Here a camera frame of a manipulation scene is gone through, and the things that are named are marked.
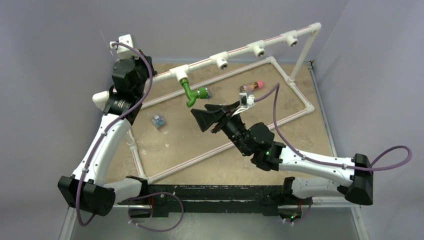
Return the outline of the green plastic water faucet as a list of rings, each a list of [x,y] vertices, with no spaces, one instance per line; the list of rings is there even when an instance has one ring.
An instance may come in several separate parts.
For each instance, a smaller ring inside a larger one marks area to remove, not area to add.
[[[180,81],[180,85],[184,89],[185,95],[188,99],[186,102],[188,108],[191,108],[196,103],[197,99],[209,99],[211,97],[210,91],[205,86],[199,87],[195,90],[191,89],[187,78],[183,78]]]

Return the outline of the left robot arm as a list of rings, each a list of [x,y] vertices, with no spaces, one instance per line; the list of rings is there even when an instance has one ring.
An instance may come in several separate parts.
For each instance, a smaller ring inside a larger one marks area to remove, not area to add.
[[[144,177],[128,176],[106,183],[115,153],[127,136],[141,106],[146,81],[157,72],[151,56],[118,60],[113,66],[113,85],[106,92],[103,116],[96,136],[81,163],[70,176],[61,176],[58,189],[69,207],[98,216],[106,216],[112,207],[131,199],[146,203],[149,191]]]

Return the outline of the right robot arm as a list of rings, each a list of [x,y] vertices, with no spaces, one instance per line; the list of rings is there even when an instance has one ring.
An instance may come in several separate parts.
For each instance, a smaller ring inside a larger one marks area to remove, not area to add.
[[[371,206],[374,174],[364,154],[354,157],[331,157],[290,148],[275,141],[275,134],[263,123],[246,128],[236,109],[240,104],[205,104],[191,109],[200,130],[213,134],[222,131],[244,157],[264,171],[293,171],[326,179],[335,191],[358,205]]]

